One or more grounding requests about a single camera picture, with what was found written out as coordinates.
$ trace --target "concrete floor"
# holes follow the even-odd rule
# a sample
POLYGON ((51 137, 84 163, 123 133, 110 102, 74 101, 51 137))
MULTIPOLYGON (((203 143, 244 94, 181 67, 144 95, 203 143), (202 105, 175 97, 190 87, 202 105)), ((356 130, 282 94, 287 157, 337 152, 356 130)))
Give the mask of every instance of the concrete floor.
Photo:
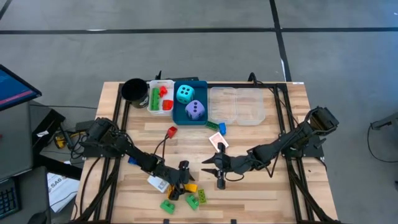
MULTIPOLYGON (((398 26, 398 2, 275 0, 282 27, 398 26)), ((0 30, 273 27, 261 0, 13 0, 0 30)), ((370 122, 398 111, 398 33, 283 33, 293 81, 305 82, 310 103, 340 121, 324 146, 339 219, 396 223, 398 164, 371 157, 370 122)), ((43 92, 46 105, 96 106, 102 83, 132 77, 198 76, 241 81, 255 72, 284 80, 275 34, 0 35, 0 63, 43 92)), ((67 126, 94 110, 60 108, 67 126)), ((371 132, 375 154, 398 160, 390 128, 371 132)), ((58 154, 48 154, 68 160, 58 154)), ((72 204, 53 222, 70 217, 72 204)))

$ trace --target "monitor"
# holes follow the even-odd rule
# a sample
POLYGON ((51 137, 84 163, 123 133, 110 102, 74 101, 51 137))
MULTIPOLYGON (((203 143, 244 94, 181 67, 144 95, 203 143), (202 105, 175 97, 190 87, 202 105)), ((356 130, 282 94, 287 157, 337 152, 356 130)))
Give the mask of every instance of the monitor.
POLYGON ((0 111, 41 95, 39 90, 0 65, 0 111))

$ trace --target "green toy brick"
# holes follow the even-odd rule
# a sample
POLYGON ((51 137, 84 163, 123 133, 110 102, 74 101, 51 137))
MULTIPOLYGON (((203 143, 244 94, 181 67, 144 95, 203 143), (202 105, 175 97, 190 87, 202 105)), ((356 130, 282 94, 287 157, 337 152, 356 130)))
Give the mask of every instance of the green toy brick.
POLYGON ((168 200, 164 200, 164 202, 160 204, 160 207, 170 215, 173 215, 175 206, 168 200))
POLYGON ((152 99, 150 100, 150 110, 158 111, 159 110, 159 89, 152 89, 152 99))
POLYGON ((201 204, 207 203, 207 201, 206 201, 206 195, 205 195, 205 190, 203 190, 203 189, 198 190, 198 195, 199 195, 199 202, 200 202, 201 204))
POLYGON ((215 130, 215 131, 218 130, 218 124, 213 123, 211 121, 207 121, 205 125, 206 125, 207 128, 210 128, 212 130, 215 130))
POLYGON ((188 195, 185 200, 188 202, 192 209, 196 210, 199 206, 198 200, 193 195, 188 195))

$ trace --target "wooden tabletop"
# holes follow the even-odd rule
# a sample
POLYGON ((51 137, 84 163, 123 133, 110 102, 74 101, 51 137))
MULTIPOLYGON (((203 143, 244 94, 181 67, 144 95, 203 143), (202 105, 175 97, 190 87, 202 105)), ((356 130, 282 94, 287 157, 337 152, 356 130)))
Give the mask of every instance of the wooden tabletop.
MULTIPOLYGON (((104 83, 97 117, 112 119, 118 85, 118 82, 104 83)), ((301 122, 310 109, 305 86, 302 83, 287 83, 287 86, 292 112, 295 118, 301 122)), ((271 143, 277 139, 280 130, 274 95, 266 88, 262 90, 266 109, 265 120, 258 126, 238 126, 236 123, 227 125, 225 139, 229 144, 226 150, 228 155, 246 155, 246 150, 258 144, 271 143)), ((121 105, 119 125, 123 115, 123 101, 121 105)), ((283 111, 284 121, 287 122, 284 108, 283 111)), ((156 145, 163 140, 166 131, 171 126, 175 126, 171 117, 155 117, 151 116, 146 109, 131 107, 126 129, 139 149, 153 153, 156 145)), ((176 135, 173 139, 167 140, 165 148, 166 165, 178 168, 180 161, 188 160, 190 162, 190 172, 196 180, 194 183, 198 184, 199 189, 205 190, 207 204, 200 205, 198 210, 193 211, 185 201, 186 195, 182 195, 179 201, 172 202, 175 204, 175 212, 173 215, 169 215, 159 207, 167 198, 166 194, 160 193, 148 184, 148 174, 137 166, 128 164, 128 157, 124 157, 121 161, 112 222, 162 223, 163 219, 168 218, 171 223, 230 223, 231 219, 237 219, 238 223, 295 223, 289 178, 283 159, 278 160, 273 178, 270 178, 265 170, 247 172, 244 174, 243 180, 227 181, 225 190, 217 189, 215 177, 200 170, 201 168, 215 168, 211 164, 201 164, 201 161, 210 158, 215 153, 215 149, 208 139, 214 133, 204 126, 178 126, 176 135)), ((94 160, 88 159, 85 162, 76 198, 78 206, 83 181, 94 160)), ((90 204, 98 192, 103 161, 104 159, 101 159, 95 165, 88 178, 83 200, 84 208, 90 204)), ((337 219, 325 167, 312 158, 303 158, 303 163, 310 193, 326 214, 337 219)), ((229 179, 239 177, 236 174, 228 174, 229 179)), ((306 218, 303 198, 299 190, 298 192, 302 216, 306 218)), ((106 213, 108 194, 104 198, 101 211, 102 219, 106 213)))

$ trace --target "red toy piece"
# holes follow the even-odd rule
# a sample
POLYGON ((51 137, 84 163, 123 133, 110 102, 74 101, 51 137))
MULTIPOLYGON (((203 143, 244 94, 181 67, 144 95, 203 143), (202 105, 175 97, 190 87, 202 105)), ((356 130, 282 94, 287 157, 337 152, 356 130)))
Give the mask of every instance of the red toy piece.
POLYGON ((164 100, 163 101, 163 110, 171 110, 173 108, 172 100, 164 100))
POLYGON ((167 94, 167 89, 166 89, 166 87, 161 86, 161 87, 160 87, 159 96, 160 96, 160 97, 163 97, 163 96, 166 95, 166 94, 167 94))
POLYGON ((177 128, 172 126, 171 128, 169 128, 169 130, 167 130, 167 135, 171 139, 176 132, 177 132, 177 128))

